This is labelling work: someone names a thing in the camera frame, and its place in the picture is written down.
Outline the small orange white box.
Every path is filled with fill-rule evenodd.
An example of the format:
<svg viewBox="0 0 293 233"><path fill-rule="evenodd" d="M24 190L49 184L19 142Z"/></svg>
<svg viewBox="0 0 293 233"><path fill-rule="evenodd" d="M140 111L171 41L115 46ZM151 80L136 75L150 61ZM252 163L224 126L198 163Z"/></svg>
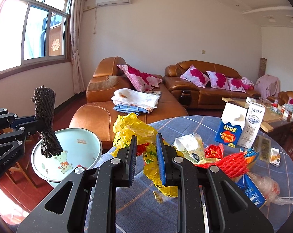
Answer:
<svg viewBox="0 0 293 233"><path fill-rule="evenodd" d="M270 162L270 164L272 164L275 167L280 166L281 155L280 155L279 149L276 149L274 147L271 148L269 162Z"/></svg>

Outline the red foam net sleeve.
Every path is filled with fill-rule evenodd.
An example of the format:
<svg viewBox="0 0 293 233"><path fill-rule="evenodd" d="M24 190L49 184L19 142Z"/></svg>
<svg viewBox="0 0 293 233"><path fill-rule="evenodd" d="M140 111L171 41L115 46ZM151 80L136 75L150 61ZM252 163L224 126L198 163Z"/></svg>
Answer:
<svg viewBox="0 0 293 233"><path fill-rule="evenodd" d="M248 163L243 152L230 154L214 163L203 163L195 166L205 169L211 166L217 166L231 179L242 176L249 171Z"/></svg>

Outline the upright blue Look carton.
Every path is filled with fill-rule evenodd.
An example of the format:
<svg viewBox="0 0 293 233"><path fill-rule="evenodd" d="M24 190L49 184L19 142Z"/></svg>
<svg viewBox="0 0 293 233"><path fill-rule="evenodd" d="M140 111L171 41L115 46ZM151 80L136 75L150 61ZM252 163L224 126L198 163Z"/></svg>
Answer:
<svg viewBox="0 0 293 233"><path fill-rule="evenodd" d="M235 148L245 126L247 111L244 107L226 103L214 140Z"/></svg>

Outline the white tissue box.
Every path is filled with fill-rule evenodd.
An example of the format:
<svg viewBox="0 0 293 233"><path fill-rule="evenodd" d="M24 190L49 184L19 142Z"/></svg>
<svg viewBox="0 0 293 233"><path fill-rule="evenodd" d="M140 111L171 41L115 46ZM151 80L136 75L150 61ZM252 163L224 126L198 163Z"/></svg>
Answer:
<svg viewBox="0 0 293 233"><path fill-rule="evenodd" d="M255 103L257 100L255 98L247 97L246 98L246 103Z"/></svg>

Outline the pink cloth covered appliance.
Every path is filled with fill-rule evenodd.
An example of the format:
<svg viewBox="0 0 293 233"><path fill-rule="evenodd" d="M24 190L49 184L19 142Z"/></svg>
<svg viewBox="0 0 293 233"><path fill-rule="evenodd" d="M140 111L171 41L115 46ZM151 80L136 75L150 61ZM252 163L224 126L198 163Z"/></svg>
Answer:
<svg viewBox="0 0 293 233"><path fill-rule="evenodd" d="M263 75L257 79L254 90L259 92L264 99L269 96L277 96L280 92L280 81L275 76Z"/></svg>

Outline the beige curtain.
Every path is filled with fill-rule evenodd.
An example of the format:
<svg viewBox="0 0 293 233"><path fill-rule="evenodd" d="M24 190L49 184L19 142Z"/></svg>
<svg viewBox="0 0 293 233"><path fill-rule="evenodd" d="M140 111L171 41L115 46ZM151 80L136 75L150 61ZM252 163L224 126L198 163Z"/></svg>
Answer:
<svg viewBox="0 0 293 233"><path fill-rule="evenodd" d="M84 3L87 0L72 0L70 16L71 64L73 90L75 94L85 91L79 56L79 39Z"/></svg>

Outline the clear plastic bag red print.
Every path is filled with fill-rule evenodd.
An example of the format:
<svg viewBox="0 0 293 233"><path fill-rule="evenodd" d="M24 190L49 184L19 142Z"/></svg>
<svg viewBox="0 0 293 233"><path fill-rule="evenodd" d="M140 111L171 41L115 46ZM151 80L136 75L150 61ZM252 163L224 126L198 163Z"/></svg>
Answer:
<svg viewBox="0 0 293 233"><path fill-rule="evenodd" d="M262 193L266 199L266 204L274 203L276 205L293 205L293 199L290 198L280 198L280 187L279 184L267 176L260 176L255 173L247 173L250 179L257 186L259 191Z"/></svg>

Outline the light blue trash basin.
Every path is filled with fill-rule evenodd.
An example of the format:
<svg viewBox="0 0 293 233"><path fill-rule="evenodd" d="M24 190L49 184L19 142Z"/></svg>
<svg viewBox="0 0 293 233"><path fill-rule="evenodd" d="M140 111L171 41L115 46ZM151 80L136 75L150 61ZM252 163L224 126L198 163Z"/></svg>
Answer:
<svg viewBox="0 0 293 233"><path fill-rule="evenodd" d="M51 185L60 183L76 167L92 168L102 155L102 143L93 132L83 128L66 128L55 132L63 152L45 158L41 155L41 142L31 154L32 169Z"/></svg>

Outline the yellow plastic bag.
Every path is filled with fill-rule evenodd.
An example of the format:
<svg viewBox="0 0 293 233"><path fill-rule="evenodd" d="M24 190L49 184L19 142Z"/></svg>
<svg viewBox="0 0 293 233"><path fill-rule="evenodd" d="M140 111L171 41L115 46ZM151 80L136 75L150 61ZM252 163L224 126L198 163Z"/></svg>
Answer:
<svg viewBox="0 0 293 233"><path fill-rule="evenodd" d="M113 157L118 155L120 149L130 145L132 136L138 140L138 148L136 154L142 156L144 160L144 175L149 178L155 187L167 197L177 197L177 186L166 187L162 185L160 180L158 156L156 149L156 135L158 132L150 125L138 119L134 113L126 116L119 115L113 124L113 132L115 133L113 146L115 150L111 153Z"/></svg>

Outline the window with white frame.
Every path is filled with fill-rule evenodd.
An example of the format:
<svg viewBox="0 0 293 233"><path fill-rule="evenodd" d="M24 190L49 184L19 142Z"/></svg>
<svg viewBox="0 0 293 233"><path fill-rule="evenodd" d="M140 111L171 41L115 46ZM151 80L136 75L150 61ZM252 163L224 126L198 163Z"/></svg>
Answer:
<svg viewBox="0 0 293 233"><path fill-rule="evenodd" d="M67 59L71 1L0 3L0 75Z"/></svg>

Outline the torn blue Look carton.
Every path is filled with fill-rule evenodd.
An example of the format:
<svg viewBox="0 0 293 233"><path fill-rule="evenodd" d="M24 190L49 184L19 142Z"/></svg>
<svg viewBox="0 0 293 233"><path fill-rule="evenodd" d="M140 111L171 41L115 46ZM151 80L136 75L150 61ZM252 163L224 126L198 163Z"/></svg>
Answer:
<svg viewBox="0 0 293 233"><path fill-rule="evenodd" d="M248 174L242 175L236 184L257 208L260 209L265 205L265 197L260 192L256 184L252 181L252 179L248 176Z"/></svg>

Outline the brown leather chaise sofa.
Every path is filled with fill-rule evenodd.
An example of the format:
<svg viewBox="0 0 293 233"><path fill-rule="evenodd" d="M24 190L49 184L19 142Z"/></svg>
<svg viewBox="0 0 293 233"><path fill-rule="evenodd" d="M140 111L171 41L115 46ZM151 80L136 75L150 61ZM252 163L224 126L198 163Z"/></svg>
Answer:
<svg viewBox="0 0 293 233"><path fill-rule="evenodd" d="M114 110L111 97L121 88L133 89L130 80L118 65L125 65L121 57L108 57L100 61L87 86L87 103L81 106L73 115L70 128L84 128L95 133L102 142L104 150L112 147L115 137L113 124L118 115L124 115ZM162 92L157 108L150 114L140 114L138 119L151 124L163 119L187 116L186 109L168 91L163 83L158 88Z"/></svg>

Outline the black foam net sleeve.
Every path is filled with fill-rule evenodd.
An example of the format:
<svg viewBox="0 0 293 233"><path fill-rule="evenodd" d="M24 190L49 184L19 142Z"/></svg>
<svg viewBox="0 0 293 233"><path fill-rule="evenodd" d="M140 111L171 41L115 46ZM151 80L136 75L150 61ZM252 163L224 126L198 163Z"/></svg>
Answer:
<svg viewBox="0 0 293 233"><path fill-rule="evenodd" d="M43 122L41 137L41 154L45 158L59 156L63 149L53 130L55 91L49 87L40 86L34 90L31 101L35 104L34 117Z"/></svg>

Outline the white milk carton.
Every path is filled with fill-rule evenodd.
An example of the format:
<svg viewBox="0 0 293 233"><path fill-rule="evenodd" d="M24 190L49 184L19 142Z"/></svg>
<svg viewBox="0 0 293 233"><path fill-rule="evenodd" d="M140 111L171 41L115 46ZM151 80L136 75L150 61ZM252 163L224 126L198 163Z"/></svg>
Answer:
<svg viewBox="0 0 293 233"><path fill-rule="evenodd" d="M265 110L266 108L263 105L249 102L248 111L245 118L245 126L238 140L238 146L244 148L252 147L260 129L260 125L263 121Z"/></svg>

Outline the white yellow bag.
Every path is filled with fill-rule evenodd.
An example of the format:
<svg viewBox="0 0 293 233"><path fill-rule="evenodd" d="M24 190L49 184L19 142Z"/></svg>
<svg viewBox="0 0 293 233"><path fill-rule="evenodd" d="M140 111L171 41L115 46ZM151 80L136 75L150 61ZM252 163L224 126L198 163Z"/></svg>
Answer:
<svg viewBox="0 0 293 233"><path fill-rule="evenodd" d="M193 164L205 158L202 138L199 134L190 134L175 138L173 146L180 151L184 158Z"/></svg>

